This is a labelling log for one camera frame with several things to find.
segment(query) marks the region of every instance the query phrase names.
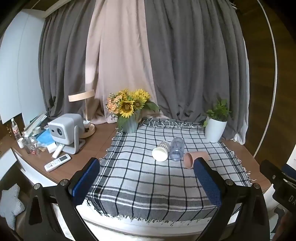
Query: potted plant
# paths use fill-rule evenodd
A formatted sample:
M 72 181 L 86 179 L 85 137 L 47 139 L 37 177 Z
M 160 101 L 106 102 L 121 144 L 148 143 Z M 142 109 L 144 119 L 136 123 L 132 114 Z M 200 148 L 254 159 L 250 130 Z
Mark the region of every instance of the potted plant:
M 218 100 L 213 109 L 207 111 L 207 119 L 204 122 L 207 140 L 210 142 L 218 142 L 220 140 L 230 112 L 227 107 L 227 100 Z
M 118 128 L 126 133 L 137 131 L 140 122 L 141 110 L 148 109 L 154 112 L 159 107 L 152 101 L 148 92 L 138 89 L 129 92 L 128 89 L 119 91 L 117 94 L 111 93 L 107 98 L 106 108 L 117 117 Z

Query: water bottle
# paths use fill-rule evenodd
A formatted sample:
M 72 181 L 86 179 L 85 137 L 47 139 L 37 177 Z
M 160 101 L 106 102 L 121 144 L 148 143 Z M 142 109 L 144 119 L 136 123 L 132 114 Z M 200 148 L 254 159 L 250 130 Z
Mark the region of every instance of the water bottle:
M 11 119 L 11 127 L 12 127 L 12 131 L 15 135 L 15 139 L 18 140 L 20 139 L 22 136 L 20 135 L 20 131 L 18 129 L 17 123 L 15 122 L 14 118 Z
M 179 161 L 184 155 L 185 143 L 182 138 L 176 137 L 170 145 L 170 158 L 173 161 Z

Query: gray cushion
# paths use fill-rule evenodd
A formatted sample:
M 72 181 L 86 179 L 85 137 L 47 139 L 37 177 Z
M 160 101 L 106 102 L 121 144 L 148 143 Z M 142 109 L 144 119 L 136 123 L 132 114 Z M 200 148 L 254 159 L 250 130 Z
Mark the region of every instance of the gray cushion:
M 15 230 L 15 218 L 25 210 L 25 206 L 18 199 L 20 187 L 14 184 L 9 190 L 3 190 L 0 200 L 0 215 L 6 218 L 8 226 Z

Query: plaid tablecloth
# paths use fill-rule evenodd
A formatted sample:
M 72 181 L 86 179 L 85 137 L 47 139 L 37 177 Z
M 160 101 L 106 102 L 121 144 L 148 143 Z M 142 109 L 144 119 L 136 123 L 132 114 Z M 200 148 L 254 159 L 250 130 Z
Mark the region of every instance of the plaid tablecloth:
M 152 150 L 175 137 L 185 141 L 185 152 L 207 151 L 208 162 L 224 179 L 250 186 L 234 153 L 223 143 L 210 143 L 204 129 L 175 120 L 144 120 L 136 133 L 117 133 L 87 198 L 97 211 L 111 216 L 145 220 L 188 221 L 212 217 L 211 205 L 193 169 L 183 160 L 157 162 Z

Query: pink cup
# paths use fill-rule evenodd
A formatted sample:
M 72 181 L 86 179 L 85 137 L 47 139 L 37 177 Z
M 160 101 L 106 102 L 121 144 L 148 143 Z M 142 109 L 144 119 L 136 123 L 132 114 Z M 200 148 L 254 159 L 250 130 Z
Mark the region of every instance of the pink cup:
M 188 169 L 192 169 L 193 162 L 198 157 L 202 157 L 205 161 L 208 161 L 210 159 L 210 156 L 206 151 L 187 152 L 184 154 L 184 166 Z

